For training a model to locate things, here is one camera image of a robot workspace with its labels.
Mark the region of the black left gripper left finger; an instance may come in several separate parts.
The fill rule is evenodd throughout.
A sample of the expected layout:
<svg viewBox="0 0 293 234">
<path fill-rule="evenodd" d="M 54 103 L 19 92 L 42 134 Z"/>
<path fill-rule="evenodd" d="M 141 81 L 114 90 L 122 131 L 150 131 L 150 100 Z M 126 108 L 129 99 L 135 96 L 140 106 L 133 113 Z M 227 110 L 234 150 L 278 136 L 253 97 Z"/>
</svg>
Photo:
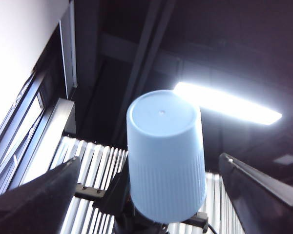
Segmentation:
<svg viewBox="0 0 293 234">
<path fill-rule="evenodd" d="M 58 234 L 80 172 L 74 157 L 0 195 L 0 234 Z"/>
</svg>

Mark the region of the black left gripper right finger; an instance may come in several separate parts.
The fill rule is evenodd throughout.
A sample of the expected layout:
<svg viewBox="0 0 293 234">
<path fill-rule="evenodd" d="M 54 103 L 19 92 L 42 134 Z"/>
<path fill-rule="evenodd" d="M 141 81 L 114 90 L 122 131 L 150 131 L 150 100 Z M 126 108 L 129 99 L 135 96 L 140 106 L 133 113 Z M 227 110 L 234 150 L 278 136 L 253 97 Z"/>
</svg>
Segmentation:
<svg viewBox="0 0 293 234">
<path fill-rule="evenodd" d="M 245 233 L 293 234 L 292 186 L 226 153 L 219 172 Z"/>
</svg>

